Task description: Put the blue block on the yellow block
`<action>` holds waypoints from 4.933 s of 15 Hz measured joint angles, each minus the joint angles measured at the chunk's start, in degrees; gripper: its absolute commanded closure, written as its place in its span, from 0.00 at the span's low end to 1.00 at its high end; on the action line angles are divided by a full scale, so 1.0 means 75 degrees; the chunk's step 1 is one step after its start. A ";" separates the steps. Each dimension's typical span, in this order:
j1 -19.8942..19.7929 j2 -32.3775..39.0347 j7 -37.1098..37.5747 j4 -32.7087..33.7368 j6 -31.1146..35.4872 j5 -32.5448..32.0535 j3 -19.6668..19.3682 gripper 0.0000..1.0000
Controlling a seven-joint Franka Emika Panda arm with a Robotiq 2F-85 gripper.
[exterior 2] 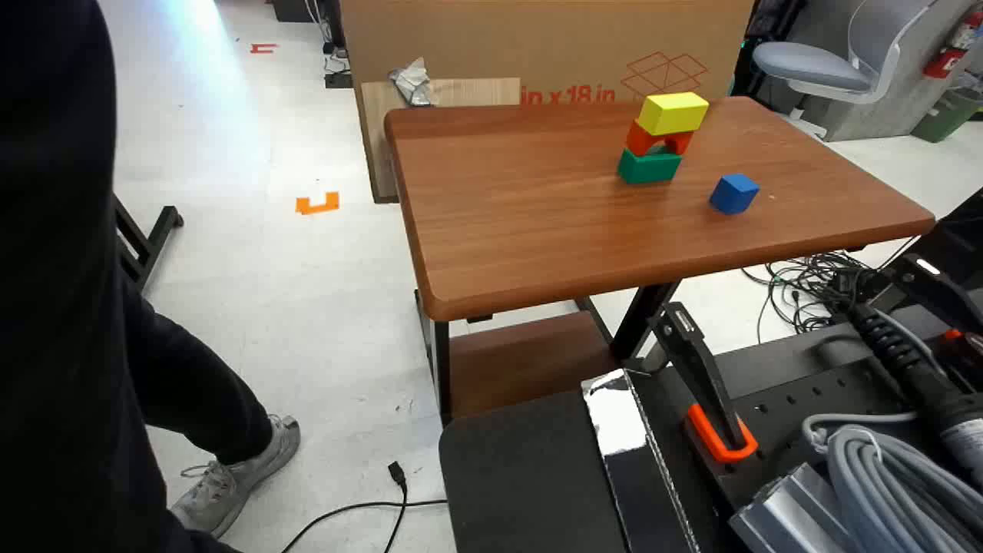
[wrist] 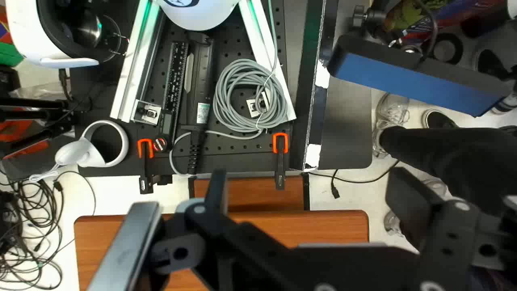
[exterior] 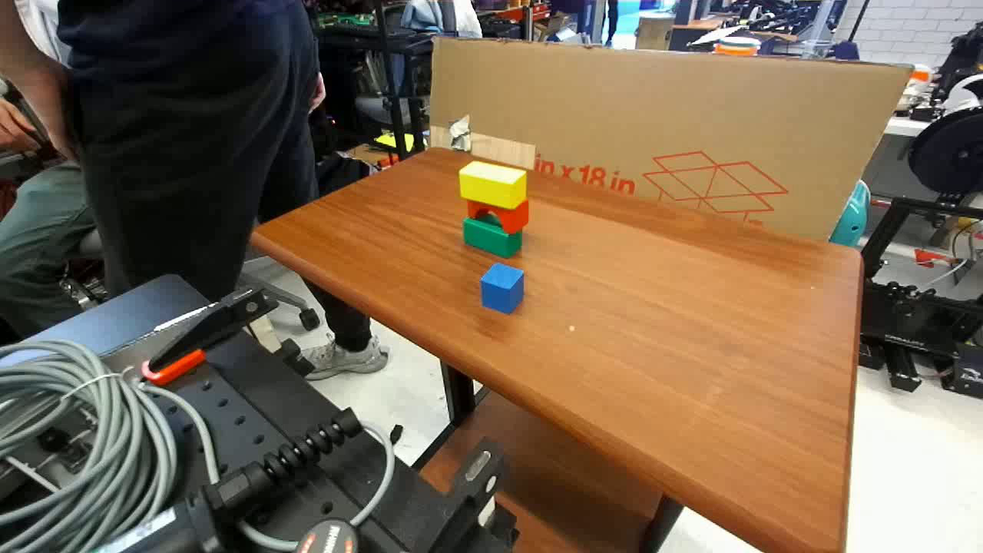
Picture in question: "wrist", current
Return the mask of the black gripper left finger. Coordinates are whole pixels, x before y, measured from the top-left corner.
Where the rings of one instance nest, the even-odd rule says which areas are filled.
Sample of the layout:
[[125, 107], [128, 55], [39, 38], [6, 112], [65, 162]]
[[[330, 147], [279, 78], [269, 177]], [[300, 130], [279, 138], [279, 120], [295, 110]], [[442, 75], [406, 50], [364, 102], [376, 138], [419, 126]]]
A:
[[157, 202], [130, 207], [88, 291], [153, 291], [148, 254], [162, 217]]

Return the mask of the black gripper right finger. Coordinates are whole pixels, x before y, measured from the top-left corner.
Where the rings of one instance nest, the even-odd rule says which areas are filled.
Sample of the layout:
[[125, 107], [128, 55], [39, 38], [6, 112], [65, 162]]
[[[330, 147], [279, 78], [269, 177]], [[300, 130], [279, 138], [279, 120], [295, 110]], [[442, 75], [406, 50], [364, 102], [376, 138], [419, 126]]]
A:
[[387, 202], [424, 261], [471, 266], [481, 217], [476, 206], [442, 199], [405, 169], [388, 175]]

